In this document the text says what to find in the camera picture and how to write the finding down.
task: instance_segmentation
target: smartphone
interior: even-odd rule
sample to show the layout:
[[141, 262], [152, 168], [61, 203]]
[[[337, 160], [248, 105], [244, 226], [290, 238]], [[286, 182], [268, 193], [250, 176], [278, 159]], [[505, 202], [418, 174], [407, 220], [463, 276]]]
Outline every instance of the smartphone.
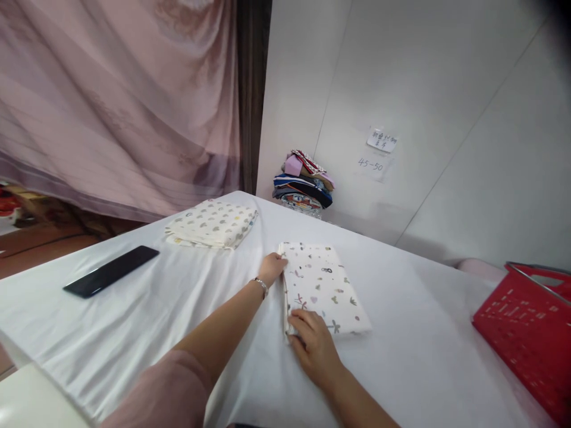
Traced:
[[159, 252], [140, 246], [109, 263], [89, 272], [86, 276], [64, 287], [64, 290], [83, 298], [89, 298], [109, 287], [115, 281], [145, 264]]

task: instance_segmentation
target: brown curtain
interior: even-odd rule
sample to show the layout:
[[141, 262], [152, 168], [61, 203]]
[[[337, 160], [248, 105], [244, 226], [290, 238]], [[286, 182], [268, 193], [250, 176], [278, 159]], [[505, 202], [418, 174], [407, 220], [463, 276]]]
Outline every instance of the brown curtain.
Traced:
[[272, 0], [237, 1], [241, 188], [256, 193]]

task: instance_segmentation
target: red plastic basket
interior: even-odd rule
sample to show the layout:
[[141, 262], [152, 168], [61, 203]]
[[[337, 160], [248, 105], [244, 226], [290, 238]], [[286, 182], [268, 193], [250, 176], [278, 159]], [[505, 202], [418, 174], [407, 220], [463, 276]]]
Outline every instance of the red plastic basket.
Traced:
[[[472, 324], [561, 426], [571, 426], [571, 272], [507, 262]], [[558, 285], [554, 280], [562, 281]]]

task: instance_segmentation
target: curtain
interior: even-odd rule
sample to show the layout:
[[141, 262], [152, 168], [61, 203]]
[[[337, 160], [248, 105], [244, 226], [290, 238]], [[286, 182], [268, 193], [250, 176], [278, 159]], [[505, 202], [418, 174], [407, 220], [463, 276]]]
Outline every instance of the curtain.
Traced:
[[272, 0], [237, 3], [241, 184], [256, 194]]
[[154, 221], [240, 181], [234, 0], [0, 1], [0, 176]]

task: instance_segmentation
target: white tablecloth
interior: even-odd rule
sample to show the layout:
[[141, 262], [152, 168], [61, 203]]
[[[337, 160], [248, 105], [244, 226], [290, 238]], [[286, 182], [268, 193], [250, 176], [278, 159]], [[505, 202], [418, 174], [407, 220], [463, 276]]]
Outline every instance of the white tablecloth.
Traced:
[[[222, 199], [260, 213], [236, 251], [167, 244], [167, 218], [45, 263], [0, 281], [0, 339], [101, 422], [138, 374], [253, 278], [280, 242], [331, 244], [373, 326], [339, 341], [339, 354], [403, 427], [536, 426], [517, 383], [470, 324], [493, 284], [246, 193]], [[161, 254], [91, 299], [62, 291], [139, 245]], [[284, 344], [280, 286], [213, 391], [207, 426], [335, 426]]]

